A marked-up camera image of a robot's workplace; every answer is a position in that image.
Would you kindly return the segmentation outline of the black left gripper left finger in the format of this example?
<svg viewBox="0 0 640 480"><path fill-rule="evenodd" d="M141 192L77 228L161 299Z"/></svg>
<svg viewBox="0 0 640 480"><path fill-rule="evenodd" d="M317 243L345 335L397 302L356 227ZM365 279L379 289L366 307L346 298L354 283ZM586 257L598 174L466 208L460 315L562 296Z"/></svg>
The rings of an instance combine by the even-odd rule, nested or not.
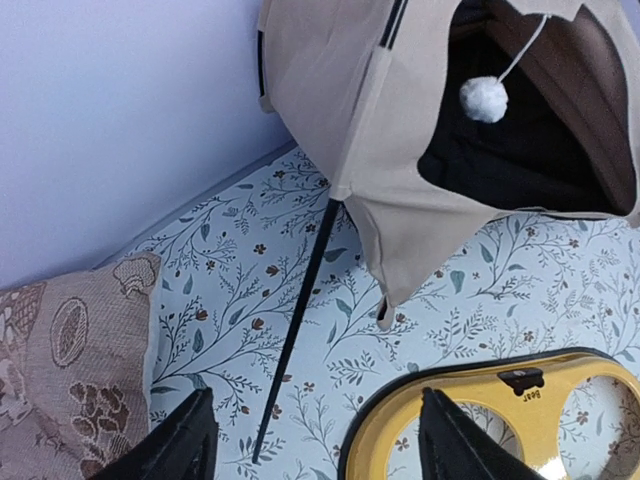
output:
<svg viewBox="0 0 640 480"><path fill-rule="evenodd" d="M218 423L213 392L194 390L131 451L92 476L94 480L213 480Z"/></svg>

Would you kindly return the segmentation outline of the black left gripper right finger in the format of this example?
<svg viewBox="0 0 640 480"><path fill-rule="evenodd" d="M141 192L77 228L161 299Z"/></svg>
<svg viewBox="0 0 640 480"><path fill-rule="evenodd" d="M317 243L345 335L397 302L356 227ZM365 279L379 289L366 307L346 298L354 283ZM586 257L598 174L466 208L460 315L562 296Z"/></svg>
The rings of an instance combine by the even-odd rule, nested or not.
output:
<svg viewBox="0 0 640 480"><path fill-rule="evenodd" d="M541 476L509 454L444 392L422 392L419 454L424 479L508 480Z"/></svg>

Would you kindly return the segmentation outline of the black tent pole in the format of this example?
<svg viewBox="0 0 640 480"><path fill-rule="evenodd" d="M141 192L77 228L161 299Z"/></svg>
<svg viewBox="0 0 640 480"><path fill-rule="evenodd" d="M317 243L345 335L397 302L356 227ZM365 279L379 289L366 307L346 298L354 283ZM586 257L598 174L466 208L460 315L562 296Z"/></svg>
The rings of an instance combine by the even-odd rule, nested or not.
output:
<svg viewBox="0 0 640 480"><path fill-rule="evenodd" d="M258 86L260 98L265 96L264 68L263 68L263 31L257 31L257 68L258 68Z"/></svg>
<svg viewBox="0 0 640 480"><path fill-rule="evenodd" d="M253 464L257 464L259 462L260 452L267 433L273 407L276 404L281 385L284 381L284 375L303 322L304 313L308 305L309 298L311 297L340 205L341 203L334 199L330 199L327 203L264 407L251 458Z"/></svg>

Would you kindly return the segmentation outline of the brown patterned pillow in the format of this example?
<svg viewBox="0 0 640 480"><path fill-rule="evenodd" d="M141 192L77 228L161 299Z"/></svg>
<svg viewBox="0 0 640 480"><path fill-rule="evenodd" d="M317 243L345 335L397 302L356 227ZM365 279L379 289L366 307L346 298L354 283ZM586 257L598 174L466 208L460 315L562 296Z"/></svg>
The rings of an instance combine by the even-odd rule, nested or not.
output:
<svg viewBox="0 0 640 480"><path fill-rule="evenodd" d="M150 431L161 259L1 293L1 476L89 479Z"/></svg>

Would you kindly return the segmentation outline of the beige fabric pet tent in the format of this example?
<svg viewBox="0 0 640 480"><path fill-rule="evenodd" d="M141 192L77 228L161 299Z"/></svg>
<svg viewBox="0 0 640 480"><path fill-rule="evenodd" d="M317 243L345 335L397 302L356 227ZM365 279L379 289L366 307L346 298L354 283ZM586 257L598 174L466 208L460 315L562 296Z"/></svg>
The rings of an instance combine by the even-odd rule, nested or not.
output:
<svg viewBox="0 0 640 480"><path fill-rule="evenodd" d="M462 84L504 80L494 124ZM359 232L388 328L487 223L516 211L639 223L639 36L625 1L267 1L265 109Z"/></svg>

